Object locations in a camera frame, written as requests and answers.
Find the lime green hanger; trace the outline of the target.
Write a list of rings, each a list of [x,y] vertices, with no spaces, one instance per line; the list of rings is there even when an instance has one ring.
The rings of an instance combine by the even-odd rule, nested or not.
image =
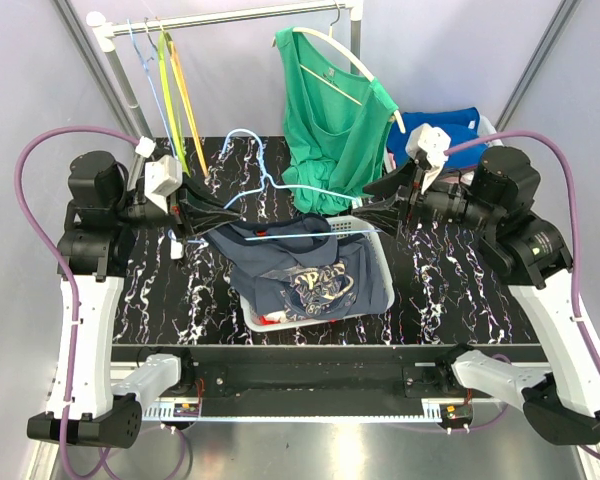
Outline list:
[[[167,59],[170,56],[168,41],[171,39],[170,35],[162,30],[158,39],[158,66],[161,81],[161,89],[163,99],[166,108],[168,125],[171,133],[171,145],[174,147],[175,155],[180,161],[182,170],[185,174],[189,175],[190,170],[186,159],[185,145],[183,141],[181,122],[177,109],[174,105],[171,82],[170,79],[172,74],[169,73],[167,67]]]

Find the dark navy tank top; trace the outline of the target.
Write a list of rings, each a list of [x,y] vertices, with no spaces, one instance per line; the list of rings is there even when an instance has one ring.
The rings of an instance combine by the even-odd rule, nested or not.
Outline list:
[[[365,236],[338,240],[320,215],[269,224],[236,221],[209,231],[205,240],[231,262],[230,286],[259,316],[284,311],[290,320],[324,319],[381,308],[386,301]]]

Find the red tank top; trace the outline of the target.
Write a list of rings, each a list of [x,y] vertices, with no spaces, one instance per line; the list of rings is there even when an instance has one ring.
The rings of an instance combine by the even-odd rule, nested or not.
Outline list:
[[[259,324],[263,326],[280,325],[288,322],[288,318],[284,311],[271,312],[267,315],[259,317]]]

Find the light blue wire hanger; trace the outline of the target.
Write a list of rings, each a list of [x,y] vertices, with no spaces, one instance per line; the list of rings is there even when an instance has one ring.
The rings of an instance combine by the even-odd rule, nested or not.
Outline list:
[[[164,133],[166,134],[168,146],[170,148],[172,155],[174,157],[176,157],[177,152],[176,152],[176,148],[174,145],[174,140],[173,140],[173,136],[171,133],[171,129],[170,129],[170,126],[169,126],[169,123],[167,120],[166,109],[163,105],[163,100],[160,98],[160,95],[158,94],[157,87],[156,87],[155,82],[153,81],[153,76],[152,76],[151,68],[150,68],[152,62],[154,62],[154,63],[157,62],[157,46],[155,45],[153,40],[150,38],[151,35],[148,35],[148,37],[150,38],[149,39],[150,50],[148,51],[147,54],[144,54],[141,51],[140,46],[136,40],[136,35],[133,33],[133,29],[131,27],[130,20],[127,20],[127,30],[128,30],[128,33],[129,33],[129,36],[131,39],[132,46],[133,46],[133,48],[136,52],[136,55],[141,63],[141,66],[144,70],[144,74],[145,74],[148,84],[150,86],[150,89],[151,89],[151,92],[152,92],[152,95],[154,98],[154,102],[156,104],[156,107],[158,109],[159,116],[160,116],[160,119],[162,122]]]

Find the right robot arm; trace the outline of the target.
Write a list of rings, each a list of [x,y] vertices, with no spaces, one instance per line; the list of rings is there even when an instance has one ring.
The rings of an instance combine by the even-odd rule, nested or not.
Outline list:
[[[356,217],[388,235],[418,222],[455,223],[475,232],[477,250],[530,320],[549,370],[516,367],[459,345],[435,361],[437,390],[478,390],[520,410],[553,445],[600,443],[600,343],[572,294],[575,261],[560,231],[533,210],[540,174],[521,150],[492,146],[469,186],[427,183],[426,155],[365,187],[373,203]]]

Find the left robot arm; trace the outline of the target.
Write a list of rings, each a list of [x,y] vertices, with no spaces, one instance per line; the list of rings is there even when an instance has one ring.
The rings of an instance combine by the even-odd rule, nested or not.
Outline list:
[[[110,383],[112,332],[117,302],[135,245],[134,229],[175,227],[186,242],[236,221],[239,214],[206,196],[170,156],[148,161],[142,193],[135,207],[127,187],[126,167],[105,151],[74,159],[68,179],[64,234],[53,243],[24,198],[19,163],[16,196],[27,220],[58,262],[63,296],[63,324],[56,384],[44,412],[31,417],[27,435],[59,445],[129,448],[141,426],[141,414],[167,389],[176,396],[195,386],[196,372],[171,354],[157,354],[123,382]]]

